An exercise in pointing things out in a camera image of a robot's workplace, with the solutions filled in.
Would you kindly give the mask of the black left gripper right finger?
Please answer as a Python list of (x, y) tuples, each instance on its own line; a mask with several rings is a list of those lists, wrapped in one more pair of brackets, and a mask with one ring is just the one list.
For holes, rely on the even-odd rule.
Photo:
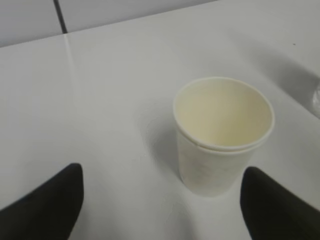
[(320, 211), (257, 167), (244, 171), (240, 208), (253, 240), (320, 238)]

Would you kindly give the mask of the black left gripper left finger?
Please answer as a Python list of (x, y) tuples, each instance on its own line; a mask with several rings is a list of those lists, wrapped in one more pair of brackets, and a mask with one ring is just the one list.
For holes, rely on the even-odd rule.
[(1, 209), (2, 240), (67, 240), (84, 201), (83, 169), (71, 163), (42, 185)]

